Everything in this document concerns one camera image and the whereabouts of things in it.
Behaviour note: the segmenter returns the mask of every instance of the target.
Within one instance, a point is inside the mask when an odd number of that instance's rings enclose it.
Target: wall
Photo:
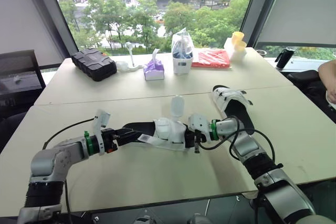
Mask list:
[[[39,66],[62,62],[32,0],[0,0],[0,54],[33,49]]]

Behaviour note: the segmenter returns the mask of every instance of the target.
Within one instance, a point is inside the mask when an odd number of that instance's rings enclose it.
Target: purple tissue box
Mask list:
[[[155,60],[154,64],[153,60],[151,60],[144,66],[143,73],[146,81],[163,80],[164,68],[162,62],[160,60]]]

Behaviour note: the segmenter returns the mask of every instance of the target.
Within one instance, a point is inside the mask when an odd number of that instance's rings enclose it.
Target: black cable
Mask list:
[[[86,122],[90,122],[90,121],[93,121],[95,118],[91,118],[91,119],[87,119],[87,120],[84,120],[84,121],[80,121],[78,123],[74,123],[68,127],[65,127],[64,129],[58,131],[57,133],[55,133],[51,138],[49,138],[44,144],[43,144],[43,148],[42,150],[45,150],[47,148],[47,145],[50,143],[50,141],[55,137],[57,136],[59,133],[71,128],[71,127],[74,127],[78,124],[81,124],[81,123],[86,123]],[[67,183],[67,180],[64,181],[64,188],[65,188],[65,203],[67,205],[67,215],[68,215],[68,218],[69,218],[69,223],[72,224],[72,218],[71,218],[71,210],[70,210],[70,203],[69,203],[69,195],[68,195],[68,183]]]
[[[261,193],[258,191],[257,198],[254,205],[254,224],[258,224],[258,210]]]
[[[51,141],[55,136],[57,136],[59,133],[65,131],[65,130],[71,128],[71,127],[74,127],[74,126],[76,126],[76,125],[78,125],[78,124],[93,121],[93,119],[95,119],[95,118],[91,118],[91,119],[87,119],[87,120],[84,120],[84,121],[81,121],[81,122],[78,122],[78,123],[74,123],[74,124],[72,124],[72,125],[70,125],[70,126],[68,126],[68,127],[65,127],[64,129],[60,130],[59,132],[55,133],[51,138],[48,139],[48,141],[46,141],[46,142],[44,143],[42,150],[44,150],[45,148],[47,148],[47,145],[50,143],[50,141]]]
[[[234,141],[236,141],[236,139],[238,138],[238,132],[237,131],[239,130],[239,119],[235,115],[228,116],[226,119],[229,119],[229,118],[234,118],[237,122],[237,130],[235,132],[233,132],[233,133],[236,133],[235,138],[234,138]],[[221,140],[218,144],[216,144],[214,146],[211,146],[211,147],[205,147],[201,143],[198,143],[198,145],[204,150],[211,151],[211,150],[214,150],[215,148],[219,147],[220,145],[222,145],[227,139],[228,138],[226,137],[223,140]]]
[[[238,137],[238,133],[239,133],[239,132],[242,132],[242,131],[253,131],[253,132],[257,132],[257,133],[259,133],[260,135],[262,135],[262,136],[266,139],[266,141],[268,142],[268,144],[269,144],[269,146],[270,146],[270,148],[271,148],[271,151],[272,151],[272,160],[273,160],[273,162],[275,163],[275,151],[274,151],[272,142],[270,141],[270,139],[269,139],[263,132],[261,132],[261,131],[259,131],[259,130],[256,130],[256,129],[254,129],[254,128],[244,128],[244,129],[239,129],[239,130],[237,130],[237,131],[235,131],[235,132],[233,132],[233,133],[227,135],[223,140],[221,140],[220,143],[216,144],[216,145],[213,146],[213,147],[209,147],[209,148],[207,148],[207,147],[204,147],[203,145],[201,145],[201,143],[199,143],[199,146],[200,146],[202,149],[205,149],[205,150],[213,150],[213,149],[219,147],[221,144],[223,144],[227,139],[229,139],[230,137],[232,137],[233,135],[235,135],[235,138],[234,138],[233,141],[231,142],[229,151],[230,151],[230,155],[231,155],[234,159],[239,160],[236,156],[233,155],[233,153],[232,153],[232,147],[233,147],[233,144],[234,144],[234,142],[236,141],[236,139],[237,139],[237,137]]]
[[[65,204],[67,205],[67,215],[68,215],[69,223],[72,224],[67,180],[64,181],[64,187],[65,187]]]

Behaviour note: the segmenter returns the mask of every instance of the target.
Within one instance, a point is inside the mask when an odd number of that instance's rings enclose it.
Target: person's arm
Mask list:
[[[319,67],[319,76],[328,91],[328,100],[336,104],[336,60],[323,63]]]

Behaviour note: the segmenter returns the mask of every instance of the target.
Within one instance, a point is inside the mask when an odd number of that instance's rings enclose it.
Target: yellow cup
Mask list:
[[[231,43],[232,45],[237,44],[237,42],[241,41],[244,37],[244,34],[240,31],[235,31],[232,33]]]
[[[235,47],[235,51],[237,52],[241,52],[241,51],[244,51],[245,47],[247,46],[247,44],[245,42],[243,42],[242,40],[241,41],[238,41],[234,47]]]

